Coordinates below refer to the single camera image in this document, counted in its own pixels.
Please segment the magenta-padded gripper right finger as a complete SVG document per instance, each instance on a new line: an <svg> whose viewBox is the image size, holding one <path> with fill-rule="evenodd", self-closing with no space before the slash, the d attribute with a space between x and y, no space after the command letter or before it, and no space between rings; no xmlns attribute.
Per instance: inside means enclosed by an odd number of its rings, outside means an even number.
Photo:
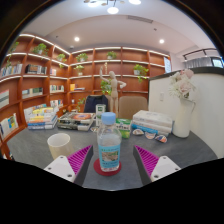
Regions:
<svg viewBox="0 0 224 224"><path fill-rule="evenodd" d="M147 185L180 170L180 167L169 157L158 157L137 145L133 147L133 155L143 185Z"/></svg>

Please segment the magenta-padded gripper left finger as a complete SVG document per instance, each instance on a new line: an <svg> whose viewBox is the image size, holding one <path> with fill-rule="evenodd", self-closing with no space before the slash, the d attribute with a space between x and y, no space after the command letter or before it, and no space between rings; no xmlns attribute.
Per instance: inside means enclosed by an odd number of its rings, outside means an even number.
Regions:
<svg viewBox="0 0 224 224"><path fill-rule="evenodd" d="M60 155L45 168L45 171L82 186L92 156L93 146L89 145L68 157Z"/></svg>

